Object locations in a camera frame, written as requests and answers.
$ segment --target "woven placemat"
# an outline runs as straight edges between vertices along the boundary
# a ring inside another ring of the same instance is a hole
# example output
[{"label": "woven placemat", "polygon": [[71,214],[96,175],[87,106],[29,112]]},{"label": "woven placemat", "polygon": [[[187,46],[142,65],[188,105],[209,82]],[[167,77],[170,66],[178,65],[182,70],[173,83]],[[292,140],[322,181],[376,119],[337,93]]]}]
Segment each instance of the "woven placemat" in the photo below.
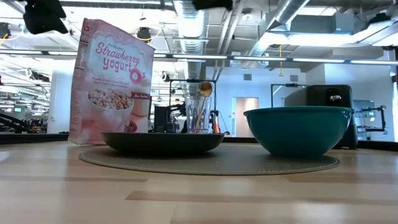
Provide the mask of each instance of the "woven placemat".
[{"label": "woven placemat", "polygon": [[191,175],[294,174],[331,169],[340,163],[330,156],[317,160],[274,157],[257,144],[222,144],[202,154],[168,157],[132,156],[104,148],[82,152],[80,159],[118,169]]}]

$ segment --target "ceiling light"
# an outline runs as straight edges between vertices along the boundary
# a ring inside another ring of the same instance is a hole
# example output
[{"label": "ceiling light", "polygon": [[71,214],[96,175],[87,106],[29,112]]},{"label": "ceiling light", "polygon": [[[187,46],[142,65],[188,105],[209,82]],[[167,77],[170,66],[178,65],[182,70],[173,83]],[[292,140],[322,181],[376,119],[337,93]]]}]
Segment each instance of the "ceiling light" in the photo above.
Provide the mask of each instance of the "ceiling light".
[{"label": "ceiling light", "polygon": [[200,42],[209,42],[208,39],[201,39],[201,38],[191,38],[191,37],[173,37],[173,41],[183,41],[183,40],[195,40]]},{"label": "ceiling light", "polygon": [[282,57],[245,57],[245,56],[235,56],[234,60],[255,60],[255,61],[279,61],[284,62],[287,59]]},{"label": "ceiling light", "polygon": [[178,59],[178,62],[206,62],[203,59]]},{"label": "ceiling light", "polygon": [[165,58],[167,54],[154,54],[154,58]]},{"label": "ceiling light", "polygon": [[24,86],[32,86],[32,87],[51,87],[51,84],[34,84],[34,83],[3,83],[3,86],[18,86],[18,87],[24,87]]},{"label": "ceiling light", "polygon": [[0,105],[0,108],[14,108],[14,105]]},{"label": "ceiling light", "polygon": [[77,52],[49,52],[50,55],[77,56]]},{"label": "ceiling light", "polygon": [[343,63],[343,59],[326,59],[326,58],[293,58],[294,62],[320,62],[320,63]]},{"label": "ceiling light", "polygon": [[378,60],[352,60],[353,64],[366,64],[366,65],[398,65],[398,61],[378,61]]},{"label": "ceiling light", "polygon": [[43,53],[39,50],[0,50],[0,54],[19,54],[19,55],[42,55]]},{"label": "ceiling light", "polygon": [[193,59],[227,59],[224,55],[173,55],[173,58],[193,58]]}]

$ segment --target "plastic bowl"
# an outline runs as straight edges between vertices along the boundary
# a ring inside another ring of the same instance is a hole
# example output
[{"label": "plastic bowl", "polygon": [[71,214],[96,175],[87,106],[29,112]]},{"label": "plastic bowl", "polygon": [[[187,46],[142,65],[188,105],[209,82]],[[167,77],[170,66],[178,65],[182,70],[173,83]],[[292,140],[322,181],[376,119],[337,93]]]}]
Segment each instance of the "plastic bowl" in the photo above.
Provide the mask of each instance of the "plastic bowl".
[{"label": "plastic bowl", "polygon": [[246,111],[250,130],[272,155],[319,158],[343,137],[354,110],[289,106]]}]

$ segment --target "strawberry yogurt cereal box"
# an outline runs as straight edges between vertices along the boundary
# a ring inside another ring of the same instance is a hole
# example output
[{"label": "strawberry yogurt cereal box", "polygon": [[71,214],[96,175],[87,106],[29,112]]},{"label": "strawberry yogurt cereal box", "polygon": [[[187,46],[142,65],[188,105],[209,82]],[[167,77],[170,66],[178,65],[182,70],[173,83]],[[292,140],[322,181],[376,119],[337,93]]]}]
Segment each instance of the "strawberry yogurt cereal box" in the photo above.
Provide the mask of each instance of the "strawberry yogurt cereal box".
[{"label": "strawberry yogurt cereal box", "polygon": [[154,49],[98,19],[85,19],[73,72],[69,141],[147,133]]}]

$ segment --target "cereal bowl illustration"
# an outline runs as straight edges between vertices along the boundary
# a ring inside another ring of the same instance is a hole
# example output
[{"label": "cereal bowl illustration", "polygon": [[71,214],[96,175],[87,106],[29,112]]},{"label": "cereal bowl illustration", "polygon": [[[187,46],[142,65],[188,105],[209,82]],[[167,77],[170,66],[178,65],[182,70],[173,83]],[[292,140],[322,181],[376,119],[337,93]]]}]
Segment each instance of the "cereal bowl illustration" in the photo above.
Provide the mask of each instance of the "cereal bowl illustration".
[{"label": "cereal bowl illustration", "polygon": [[134,107],[131,94],[113,89],[94,89],[88,92],[87,100],[91,115],[99,128],[104,131],[124,131]]}]

